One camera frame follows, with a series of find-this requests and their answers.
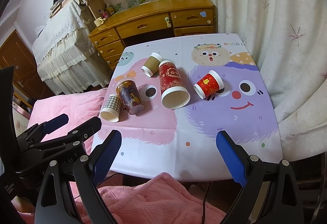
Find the sticker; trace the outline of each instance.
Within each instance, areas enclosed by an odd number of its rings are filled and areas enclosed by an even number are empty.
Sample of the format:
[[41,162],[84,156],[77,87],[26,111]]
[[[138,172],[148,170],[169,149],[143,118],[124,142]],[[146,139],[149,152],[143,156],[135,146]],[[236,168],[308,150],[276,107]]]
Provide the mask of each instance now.
[[206,17],[207,16],[207,13],[205,11],[202,11],[202,12],[200,12],[200,16],[201,17]]

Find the silver bolt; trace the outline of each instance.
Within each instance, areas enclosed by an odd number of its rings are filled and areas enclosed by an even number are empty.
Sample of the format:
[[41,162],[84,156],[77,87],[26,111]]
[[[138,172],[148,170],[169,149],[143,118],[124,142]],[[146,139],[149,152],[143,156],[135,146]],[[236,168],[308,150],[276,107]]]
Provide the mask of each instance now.
[[88,155],[83,155],[80,157],[80,161],[87,161],[89,159],[89,156]]
[[284,166],[288,166],[288,165],[289,165],[289,162],[288,162],[287,160],[282,160],[282,164],[283,164]]
[[56,160],[50,161],[50,167],[56,166],[56,164],[57,164]]
[[252,161],[258,161],[259,158],[256,155],[251,155],[250,156],[250,160],[252,160]]

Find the white curtain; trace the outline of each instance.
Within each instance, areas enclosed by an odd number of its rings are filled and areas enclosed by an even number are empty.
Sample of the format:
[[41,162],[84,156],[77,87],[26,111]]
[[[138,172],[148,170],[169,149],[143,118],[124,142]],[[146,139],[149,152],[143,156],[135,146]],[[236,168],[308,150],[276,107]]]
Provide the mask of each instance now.
[[211,0],[219,33],[237,33],[260,69],[284,158],[327,150],[327,0]]

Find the pink plush fabric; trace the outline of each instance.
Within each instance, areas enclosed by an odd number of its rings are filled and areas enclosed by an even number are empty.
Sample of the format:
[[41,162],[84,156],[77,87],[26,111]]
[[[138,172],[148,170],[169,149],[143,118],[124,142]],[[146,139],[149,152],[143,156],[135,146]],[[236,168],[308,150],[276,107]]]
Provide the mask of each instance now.
[[[137,187],[105,186],[99,193],[119,224],[199,224],[202,220],[202,201],[166,172]],[[81,198],[75,202],[82,221],[90,224]],[[27,223],[34,222],[33,214],[21,214]],[[206,203],[206,224],[218,224],[224,215]]]
[[[50,121],[61,114],[67,114],[69,118],[68,123],[53,133],[46,135],[42,141],[64,136],[88,119],[99,116],[106,92],[107,88],[104,88],[96,91],[58,95],[38,100],[33,107],[28,127],[36,123],[41,124]],[[93,137],[84,142],[87,154],[91,153],[92,142]]]

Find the cartoon eye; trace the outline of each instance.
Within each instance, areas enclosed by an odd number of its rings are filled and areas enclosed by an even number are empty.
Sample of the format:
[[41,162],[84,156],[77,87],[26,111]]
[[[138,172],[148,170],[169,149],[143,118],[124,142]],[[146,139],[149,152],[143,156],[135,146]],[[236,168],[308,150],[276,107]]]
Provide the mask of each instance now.
[[152,85],[145,86],[140,92],[142,100],[152,100],[157,95],[157,88]]
[[255,85],[249,80],[242,80],[239,88],[247,96],[252,96],[256,92]]
[[222,88],[222,89],[220,89],[220,90],[218,90],[216,92],[217,96],[219,96],[219,97],[225,97],[231,91],[231,86],[227,82],[225,82],[225,81],[223,81],[223,83],[224,83],[224,88]]

